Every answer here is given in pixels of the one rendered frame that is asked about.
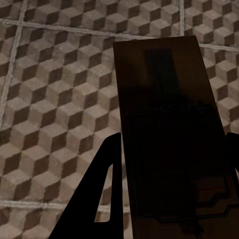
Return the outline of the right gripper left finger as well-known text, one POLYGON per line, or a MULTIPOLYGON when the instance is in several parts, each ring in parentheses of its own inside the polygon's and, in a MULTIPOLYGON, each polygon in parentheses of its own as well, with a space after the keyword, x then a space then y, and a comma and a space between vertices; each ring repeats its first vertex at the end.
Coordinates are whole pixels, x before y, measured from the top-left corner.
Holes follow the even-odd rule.
POLYGON ((104 140, 49 239, 123 239, 120 132, 104 140), (108 168, 112 164, 110 220, 94 222, 108 168))

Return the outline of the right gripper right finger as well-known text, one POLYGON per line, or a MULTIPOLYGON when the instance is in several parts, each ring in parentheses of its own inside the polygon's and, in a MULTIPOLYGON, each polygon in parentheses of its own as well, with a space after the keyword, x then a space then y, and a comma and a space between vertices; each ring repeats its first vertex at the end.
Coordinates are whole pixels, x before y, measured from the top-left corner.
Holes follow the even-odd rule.
POLYGON ((228 132, 226 139, 228 142, 232 163, 239 173, 239 134, 228 132))

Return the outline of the mousetrap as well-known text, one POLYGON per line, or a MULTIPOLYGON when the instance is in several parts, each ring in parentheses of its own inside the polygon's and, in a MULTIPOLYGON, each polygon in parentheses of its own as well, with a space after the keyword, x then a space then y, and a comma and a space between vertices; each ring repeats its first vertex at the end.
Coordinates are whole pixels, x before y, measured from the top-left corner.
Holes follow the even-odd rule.
POLYGON ((113 49, 133 239, 239 239, 239 179, 196 35, 113 49))

